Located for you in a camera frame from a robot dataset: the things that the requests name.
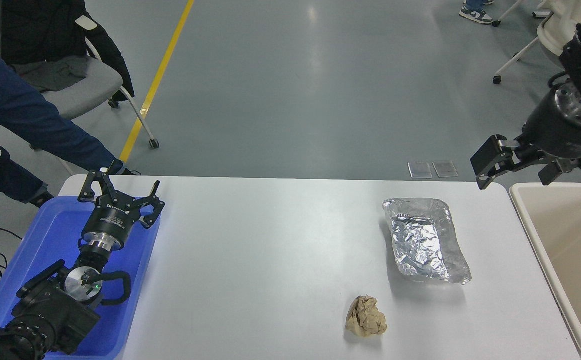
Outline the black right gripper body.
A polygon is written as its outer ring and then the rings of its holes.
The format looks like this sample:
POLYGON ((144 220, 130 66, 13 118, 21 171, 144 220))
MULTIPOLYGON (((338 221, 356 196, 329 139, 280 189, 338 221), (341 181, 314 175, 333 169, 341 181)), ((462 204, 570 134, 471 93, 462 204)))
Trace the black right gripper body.
POLYGON ((581 96, 552 89, 522 128, 521 141, 558 158, 581 158, 581 96))

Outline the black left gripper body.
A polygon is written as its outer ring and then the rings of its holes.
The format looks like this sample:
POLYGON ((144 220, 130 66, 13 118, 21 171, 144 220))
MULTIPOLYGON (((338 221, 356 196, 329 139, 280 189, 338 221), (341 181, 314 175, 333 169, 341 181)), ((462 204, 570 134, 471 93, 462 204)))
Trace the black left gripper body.
POLYGON ((100 196, 81 237, 88 243, 108 241, 112 246, 124 246, 140 218, 140 208, 135 200, 128 195, 100 196))

